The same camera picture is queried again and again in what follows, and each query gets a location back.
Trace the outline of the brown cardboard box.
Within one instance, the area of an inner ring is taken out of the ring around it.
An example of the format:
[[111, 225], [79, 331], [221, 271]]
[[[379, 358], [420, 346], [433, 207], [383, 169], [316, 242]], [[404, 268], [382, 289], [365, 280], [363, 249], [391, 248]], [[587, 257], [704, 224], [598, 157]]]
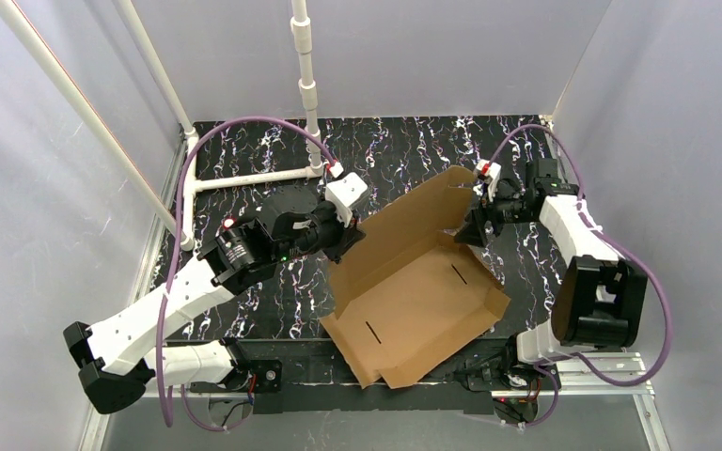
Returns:
[[452, 230], [473, 173], [453, 165], [363, 220], [365, 238], [329, 268], [335, 309], [323, 329], [361, 388], [418, 383], [503, 319], [502, 284]]

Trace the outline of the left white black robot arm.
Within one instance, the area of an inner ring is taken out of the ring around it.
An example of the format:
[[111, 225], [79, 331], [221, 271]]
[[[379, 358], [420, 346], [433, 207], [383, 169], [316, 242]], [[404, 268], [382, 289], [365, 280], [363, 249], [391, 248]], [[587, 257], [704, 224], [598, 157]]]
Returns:
[[216, 237], [159, 286], [108, 319], [76, 321], [63, 332], [86, 397], [101, 414], [141, 398], [151, 381], [225, 384], [249, 364], [221, 341], [167, 346], [204, 311], [272, 278], [288, 260], [318, 253], [338, 262], [365, 234], [356, 208], [368, 191], [333, 182], [324, 194], [285, 187], [260, 207], [227, 218]]

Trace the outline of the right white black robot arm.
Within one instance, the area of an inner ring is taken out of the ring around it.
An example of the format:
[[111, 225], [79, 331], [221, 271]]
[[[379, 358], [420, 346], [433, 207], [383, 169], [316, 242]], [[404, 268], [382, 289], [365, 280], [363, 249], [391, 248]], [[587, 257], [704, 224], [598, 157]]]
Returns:
[[484, 248], [506, 225], [542, 224], [566, 263], [547, 321], [517, 334], [512, 362], [552, 362], [576, 352], [622, 348], [636, 339], [648, 276], [597, 235], [578, 185], [559, 173], [556, 159], [526, 167], [525, 185], [500, 176], [497, 163], [481, 160], [479, 201], [456, 233], [458, 243]]

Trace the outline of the aluminium rail base frame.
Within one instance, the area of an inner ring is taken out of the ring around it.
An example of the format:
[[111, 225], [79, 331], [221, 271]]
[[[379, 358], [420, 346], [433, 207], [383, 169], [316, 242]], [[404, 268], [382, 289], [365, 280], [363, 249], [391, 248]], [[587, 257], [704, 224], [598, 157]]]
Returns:
[[505, 179], [495, 158], [474, 169], [453, 166], [367, 219], [358, 205], [368, 187], [319, 145], [321, 194], [288, 187], [259, 210], [227, 217], [185, 264], [173, 260], [166, 282], [109, 319], [75, 322], [64, 338], [86, 397], [97, 412], [121, 411], [155, 383], [163, 418], [172, 397], [206, 382], [245, 395], [252, 409], [280, 387], [270, 360], [248, 359], [222, 339], [169, 346], [167, 338], [202, 312], [272, 278], [286, 262], [322, 254], [332, 264], [334, 311], [323, 329], [358, 384], [409, 388], [502, 318], [501, 284], [475, 256], [511, 224], [542, 224], [566, 263], [548, 319], [512, 335], [494, 355], [460, 370], [468, 390], [492, 381], [526, 389], [534, 403], [550, 367], [592, 350], [636, 340], [645, 294], [653, 288], [665, 336], [639, 385], [664, 365], [673, 339], [667, 295], [658, 277], [592, 220], [581, 179], [562, 177], [556, 159], [530, 162], [522, 182]]

